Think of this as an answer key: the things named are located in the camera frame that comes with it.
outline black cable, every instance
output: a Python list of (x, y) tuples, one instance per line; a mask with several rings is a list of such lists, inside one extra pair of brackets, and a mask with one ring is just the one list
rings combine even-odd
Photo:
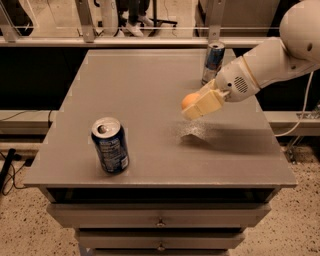
[[(169, 19), (169, 9), (168, 9), (168, 7), (167, 7), (167, 5), (166, 5), (166, 0), (163, 0), (163, 5), (164, 5), (164, 8), (165, 8), (166, 11), (167, 11), (167, 20), (170, 21), (170, 19)], [(173, 33), (173, 31), (174, 31), (174, 29), (171, 30), (172, 35), (174, 35), (175, 37), (177, 37), (177, 35), (176, 35), (175, 33)]]
[(14, 117), (16, 117), (16, 116), (18, 116), (18, 115), (24, 114), (24, 113), (26, 113), (26, 112), (38, 112), (38, 111), (40, 111), (40, 110), (25, 110), (25, 111), (21, 111), (21, 112), (19, 112), (19, 113), (17, 113), (17, 114), (14, 114), (14, 115), (12, 115), (12, 116), (6, 117), (6, 118), (4, 118), (4, 119), (0, 119), (0, 122), (7, 121), (7, 120), (9, 120), (9, 119), (11, 119), (11, 118), (14, 118)]
[(48, 128), (50, 128), (51, 126), (51, 120), (50, 120), (50, 117), (51, 117), (51, 113), (52, 113), (53, 110), (50, 110), (49, 114), (48, 114)]
[[(7, 159), (7, 157), (2, 153), (2, 152), (0, 152), (0, 155), (6, 160)], [(1, 193), (2, 193), (2, 195), (4, 195), (4, 196), (7, 196), (10, 192), (11, 192), (11, 190), (13, 189), (13, 188), (15, 188), (15, 189), (26, 189), (26, 188), (28, 188), (28, 187), (26, 187), (26, 186), (23, 186), (23, 187), (18, 187), (17, 185), (16, 185), (16, 175), (20, 172), (20, 171), (22, 171), (22, 169), (23, 169), (23, 167), (25, 167), (26, 166), (26, 163), (27, 163), (27, 160), (23, 163), (23, 165), (16, 171), (16, 169), (15, 169), (15, 167), (12, 165), (12, 163), (10, 164), (10, 166), (12, 167), (12, 173), (13, 174), (10, 174), (10, 173), (8, 173), (6, 176), (9, 176), (9, 178), (4, 182), (4, 184), (3, 184), (3, 187), (2, 187), (2, 189), (1, 189)], [(7, 186), (7, 184), (10, 182), (10, 181), (12, 181), (12, 186), (10, 187), (10, 189), (8, 190), (8, 191), (6, 191), (5, 192), (5, 187)]]
[(7, 177), (7, 174), (9, 172), (10, 166), (12, 165), (12, 161), (14, 160), (14, 154), (16, 150), (13, 148), (10, 148), (8, 151), (7, 156), (5, 157), (4, 164), (2, 166), (1, 172), (0, 172), (0, 189), (3, 190), (3, 186), (5, 184), (5, 179)]

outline metal rod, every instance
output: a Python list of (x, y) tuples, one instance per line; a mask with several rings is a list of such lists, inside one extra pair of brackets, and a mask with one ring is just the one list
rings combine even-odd
[(83, 40), (86, 43), (93, 43), (96, 37), (96, 32), (94, 30), (88, 0), (75, 0), (75, 1), (77, 5), (78, 15), (81, 22)]
[(219, 40), (222, 18), (226, 0), (214, 0), (208, 2), (208, 14), (206, 26), (209, 27), (208, 41)]
[(16, 42), (19, 39), (19, 34), (13, 27), (11, 19), (0, 1), (0, 28), (4, 39), (7, 42)]
[[(226, 48), (253, 48), (267, 40), (267, 37), (220, 37)], [(36, 38), (20, 37), (15, 43), (0, 37), (0, 47), (97, 47), (97, 48), (142, 48), (142, 47), (200, 47), (206, 48), (207, 38), (103, 38), (98, 37), (93, 43), (82, 38)]]
[(153, 26), (158, 27), (158, 10), (157, 10), (157, 0), (152, 1), (152, 13), (153, 13)]

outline blue soda can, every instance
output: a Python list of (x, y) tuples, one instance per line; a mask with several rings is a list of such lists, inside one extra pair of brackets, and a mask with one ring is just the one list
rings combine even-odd
[(125, 133), (117, 119), (105, 117), (97, 120), (92, 126), (91, 138), (105, 172), (120, 173), (128, 166)]
[(220, 71), (225, 51), (224, 43), (214, 41), (208, 45), (206, 59), (204, 63), (202, 84), (210, 82)]

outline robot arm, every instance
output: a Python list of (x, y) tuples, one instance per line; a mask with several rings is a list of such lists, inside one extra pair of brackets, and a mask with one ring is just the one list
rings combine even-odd
[(280, 38), (269, 38), (225, 65), (201, 90), (185, 97), (182, 114), (193, 120), (242, 101), (264, 87), (320, 68), (320, 0), (293, 6), (280, 24)]
[(95, 6), (101, 9), (101, 18), (103, 35), (106, 37), (114, 37), (119, 31), (118, 9), (115, 0), (97, 0), (94, 1)]

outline gray table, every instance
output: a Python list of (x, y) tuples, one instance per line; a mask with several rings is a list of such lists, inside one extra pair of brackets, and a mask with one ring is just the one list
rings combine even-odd
[[(254, 97), (197, 121), (182, 118), (181, 100), (201, 86), (204, 55), (88, 52), (25, 180), (41, 189), (52, 202), (48, 211), (74, 227), (83, 246), (106, 248), (105, 255), (153, 255), (157, 248), (220, 255), (267, 214), (281, 188), (296, 185)], [(102, 171), (90, 138), (94, 121), (105, 116), (126, 131), (130, 164), (115, 176)], [(137, 237), (144, 242), (128, 242)], [(109, 244), (112, 238), (120, 242)]]

